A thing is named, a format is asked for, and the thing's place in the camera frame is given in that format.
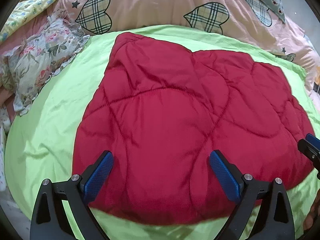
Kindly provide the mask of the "red quilted puffer jacket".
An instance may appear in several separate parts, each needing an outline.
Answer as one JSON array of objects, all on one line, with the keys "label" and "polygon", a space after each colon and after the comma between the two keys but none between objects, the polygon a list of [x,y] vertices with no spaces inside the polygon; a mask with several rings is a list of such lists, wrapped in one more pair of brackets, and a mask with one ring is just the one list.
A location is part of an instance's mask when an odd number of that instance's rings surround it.
[{"label": "red quilted puffer jacket", "polygon": [[279,67],[123,33],[77,129],[73,172],[110,151],[112,171],[91,207],[144,224],[197,223],[234,207],[210,168],[213,150],[291,189],[312,171],[297,149],[312,132]]}]

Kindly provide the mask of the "lime green bed sheet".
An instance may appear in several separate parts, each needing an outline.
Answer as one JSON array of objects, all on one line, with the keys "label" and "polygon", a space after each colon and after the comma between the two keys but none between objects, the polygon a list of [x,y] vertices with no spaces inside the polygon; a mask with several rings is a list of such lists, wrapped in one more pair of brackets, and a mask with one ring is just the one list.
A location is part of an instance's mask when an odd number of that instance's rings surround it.
[{"label": "lime green bed sheet", "polygon": [[[27,217],[31,217],[36,195],[44,179],[63,181],[73,174],[79,174],[73,172],[76,132],[104,77],[115,40],[123,33],[176,43],[193,52],[242,52],[255,62],[279,67],[290,85],[292,95],[307,113],[313,128],[312,134],[319,135],[319,113],[305,90],[305,70],[258,47],[223,35],[173,25],[93,36],[71,64],[44,86],[29,112],[17,116],[10,128],[5,148],[5,177],[14,201]],[[300,184],[287,189],[296,235],[303,232],[302,221],[318,190],[319,181],[313,167]],[[92,209],[112,239],[209,239],[217,234],[228,216],[191,224],[155,225]]]}]

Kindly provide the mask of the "white dotted bed sheet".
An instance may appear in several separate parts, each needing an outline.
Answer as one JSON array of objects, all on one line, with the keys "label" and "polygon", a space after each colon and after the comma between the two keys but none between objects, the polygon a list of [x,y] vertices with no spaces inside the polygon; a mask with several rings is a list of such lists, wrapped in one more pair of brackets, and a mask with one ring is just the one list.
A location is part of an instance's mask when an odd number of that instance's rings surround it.
[{"label": "white dotted bed sheet", "polygon": [[11,127],[11,121],[8,115],[7,108],[1,106],[1,116],[0,116],[0,191],[5,191],[7,184],[4,174],[4,155],[5,155],[5,145],[7,142],[7,134]]}]

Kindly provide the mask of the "pink blanket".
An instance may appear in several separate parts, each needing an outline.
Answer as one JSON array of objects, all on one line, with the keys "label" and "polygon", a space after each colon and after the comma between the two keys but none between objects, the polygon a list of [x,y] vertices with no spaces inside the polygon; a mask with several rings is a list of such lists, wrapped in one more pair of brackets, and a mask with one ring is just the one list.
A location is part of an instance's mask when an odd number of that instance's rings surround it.
[{"label": "pink blanket", "polygon": [[[41,30],[46,24],[47,17],[48,14],[46,12],[42,12],[15,31],[1,44],[1,56],[5,52],[12,50],[16,46],[19,46],[24,39],[27,39],[30,36],[38,33],[39,30]],[[6,107],[9,112],[13,111],[13,100],[14,93],[9,89],[4,88],[4,85],[1,82],[1,107]]]}]

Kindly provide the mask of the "floral ruffled pillow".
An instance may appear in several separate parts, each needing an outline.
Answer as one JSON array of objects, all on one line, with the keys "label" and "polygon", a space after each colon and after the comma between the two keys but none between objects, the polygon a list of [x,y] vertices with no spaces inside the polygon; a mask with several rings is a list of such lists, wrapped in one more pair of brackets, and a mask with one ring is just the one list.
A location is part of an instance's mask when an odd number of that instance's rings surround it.
[{"label": "floral ruffled pillow", "polygon": [[57,10],[43,29],[1,54],[1,86],[15,95],[14,111],[29,112],[51,77],[59,74],[89,41],[81,25],[67,11]]}]

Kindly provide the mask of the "pink duvet with plaid hearts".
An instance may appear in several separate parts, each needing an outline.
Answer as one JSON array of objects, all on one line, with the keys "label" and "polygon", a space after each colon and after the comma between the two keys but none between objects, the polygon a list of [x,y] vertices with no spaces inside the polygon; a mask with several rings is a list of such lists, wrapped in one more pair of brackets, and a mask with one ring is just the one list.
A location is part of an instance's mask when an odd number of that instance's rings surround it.
[{"label": "pink duvet with plaid hearts", "polygon": [[300,26],[261,0],[57,0],[53,9],[91,35],[172,24],[232,37],[301,66],[307,90],[319,95],[319,54]]}]

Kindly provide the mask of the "yellow floral blanket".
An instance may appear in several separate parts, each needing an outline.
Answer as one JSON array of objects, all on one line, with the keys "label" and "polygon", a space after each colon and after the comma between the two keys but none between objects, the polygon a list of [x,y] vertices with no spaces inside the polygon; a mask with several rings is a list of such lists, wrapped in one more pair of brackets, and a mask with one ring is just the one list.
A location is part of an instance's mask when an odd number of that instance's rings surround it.
[{"label": "yellow floral blanket", "polygon": [[1,43],[20,27],[45,11],[55,1],[56,0],[26,0],[19,2],[1,29]]}]

